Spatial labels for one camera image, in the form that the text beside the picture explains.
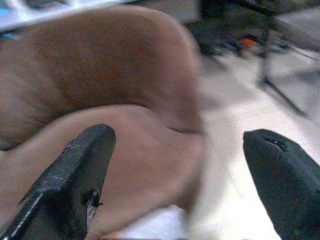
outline white surface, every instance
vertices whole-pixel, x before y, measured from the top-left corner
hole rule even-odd
[[[184,226],[185,211],[175,205],[159,208],[119,231],[124,238],[175,240],[188,238]]]
[[[298,60],[275,60],[285,70]],[[243,133],[260,128],[298,142],[320,160],[320,128],[279,97],[257,88],[260,60],[203,57],[202,105],[207,131],[202,193],[192,216],[195,240],[280,240],[262,205],[243,153]]]

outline black object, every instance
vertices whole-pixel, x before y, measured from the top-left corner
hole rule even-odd
[[[1,227],[0,240],[83,240],[99,206],[115,144],[115,131],[105,124],[73,139]]]
[[[67,4],[66,0],[26,0],[25,2],[29,7],[33,9],[41,9],[46,5],[54,3],[60,3],[64,5]]]
[[[258,195],[283,240],[320,239],[320,167],[294,141],[245,132],[243,150]]]

